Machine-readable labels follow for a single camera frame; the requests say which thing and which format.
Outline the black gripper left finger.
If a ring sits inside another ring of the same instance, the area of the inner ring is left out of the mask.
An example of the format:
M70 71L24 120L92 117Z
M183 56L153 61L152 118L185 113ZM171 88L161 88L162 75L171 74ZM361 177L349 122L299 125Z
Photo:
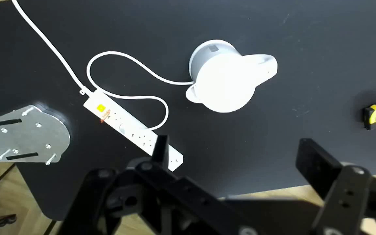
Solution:
M169 138L161 134L153 156L135 167L148 193L143 218L162 235L238 235L241 215L191 178L171 172L165 165L169 156Z

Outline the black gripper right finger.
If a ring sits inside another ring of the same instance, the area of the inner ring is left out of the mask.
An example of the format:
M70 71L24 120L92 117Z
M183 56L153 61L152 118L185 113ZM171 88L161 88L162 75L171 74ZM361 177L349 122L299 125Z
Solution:
M344 165L312 138L302 138L297 168L323 199L312 235L361 235L369 203L371 174L359 165Z

